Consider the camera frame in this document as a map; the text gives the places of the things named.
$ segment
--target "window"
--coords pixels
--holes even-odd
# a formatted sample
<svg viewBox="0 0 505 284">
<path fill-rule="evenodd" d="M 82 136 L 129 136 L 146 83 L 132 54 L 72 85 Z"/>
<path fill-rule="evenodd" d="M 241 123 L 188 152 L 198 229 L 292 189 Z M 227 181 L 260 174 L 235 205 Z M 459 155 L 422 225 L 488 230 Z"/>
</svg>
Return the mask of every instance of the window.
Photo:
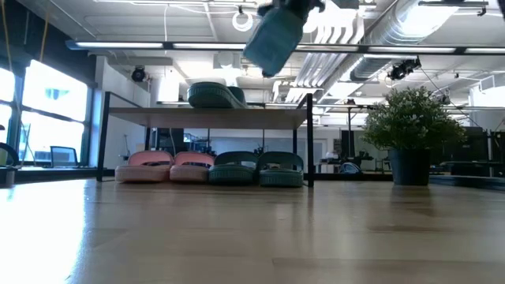
<svg viewBox="0 0 505 284">
<path fill-rule="evenodd" d="M 9 131 L 9 119 L 12 114 L 10 106 L 4 106 L 0 104 L 0 125 L 6 128 L 6 130 L 0 130 L 0 142 L 7 143 L 7 133 Z"/>
<path fill-rule="evenodd" d="M 0 99 L 11 102 L 14 97 L 14 86 L 16 84 L 14 74 L 5 69 L 0 69 L 0 84 L 2 85 Z"/>
<path fill-rule="evenodd" d="M 26 69 L 23 105 L 77 121 L 86 117 L 88 86 L 32 60 Z"/>
<path fill-rule="evenodd" d="M 76 149 L 77 160 L 80 161 L 80 145 L 84 131 L 82 123 L 63 121 L 27 111 L 23 111 L 21 120 L 26 133 L 21 129 L 20 159 L 24 157 L 25 161 L 33 161 L 35 156 L 36 162 L 50 162 L 51 146 L 63 146 Z"/>
</svg>

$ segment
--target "wooden shelf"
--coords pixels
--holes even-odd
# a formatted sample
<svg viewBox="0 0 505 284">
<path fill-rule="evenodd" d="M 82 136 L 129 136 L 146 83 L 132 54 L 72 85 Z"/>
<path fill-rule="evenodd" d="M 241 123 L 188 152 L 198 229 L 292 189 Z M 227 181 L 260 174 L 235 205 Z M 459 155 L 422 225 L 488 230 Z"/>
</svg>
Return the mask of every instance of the wooden shelf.
<svg viewBox="0 0 505 284">
<path fill-rule="evenodd" d="M 156 128 L 297 129 L 306 110 L 111 107 L 109 115 Z"/>
</svg>

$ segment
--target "green plant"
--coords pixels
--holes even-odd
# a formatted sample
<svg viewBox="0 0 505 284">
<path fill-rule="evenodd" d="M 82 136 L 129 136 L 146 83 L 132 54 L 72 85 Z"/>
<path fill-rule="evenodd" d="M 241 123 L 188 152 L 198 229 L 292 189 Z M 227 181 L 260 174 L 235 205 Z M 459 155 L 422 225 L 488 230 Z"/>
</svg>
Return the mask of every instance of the green plant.
<svg viewBox="0 0 505 284">
<path fill-rule="evenodd" d="M 377 148 L 430 149 L 464 140 L 465 130 L 422 88 L 392 89 L 370 110 L 362 139 Z"/>
</svg>

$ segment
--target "potted plant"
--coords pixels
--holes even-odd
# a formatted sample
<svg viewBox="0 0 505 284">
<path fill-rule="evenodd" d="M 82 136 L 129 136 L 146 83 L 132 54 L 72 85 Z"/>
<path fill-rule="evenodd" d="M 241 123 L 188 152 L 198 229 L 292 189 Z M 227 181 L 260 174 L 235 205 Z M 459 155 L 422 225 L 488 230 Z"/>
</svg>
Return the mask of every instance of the potted plant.
<svg viewBox="0 0 505 284">
<path fill-rule="evenodd" d="M 387 149 L 396 185 L 427 185 L 430 149 L 464 140 L 464 129 L 449 117 L 427 88 L 392 89 L 387 104 L 376 104 L 362 137 Z"/>
</svg>

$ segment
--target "floor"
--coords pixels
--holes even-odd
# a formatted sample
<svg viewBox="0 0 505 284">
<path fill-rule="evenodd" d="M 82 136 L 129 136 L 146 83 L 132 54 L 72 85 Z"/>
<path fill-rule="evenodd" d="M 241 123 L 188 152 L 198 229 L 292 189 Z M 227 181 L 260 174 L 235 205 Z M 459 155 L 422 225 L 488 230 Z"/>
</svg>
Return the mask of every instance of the floor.
<svg viewBox="0 0 505 284">
<path fill-rule="evenodd" d="M 503 283 L 505 193 L 60 181 L 0 189 L 0 283 Z"/>
</svg>

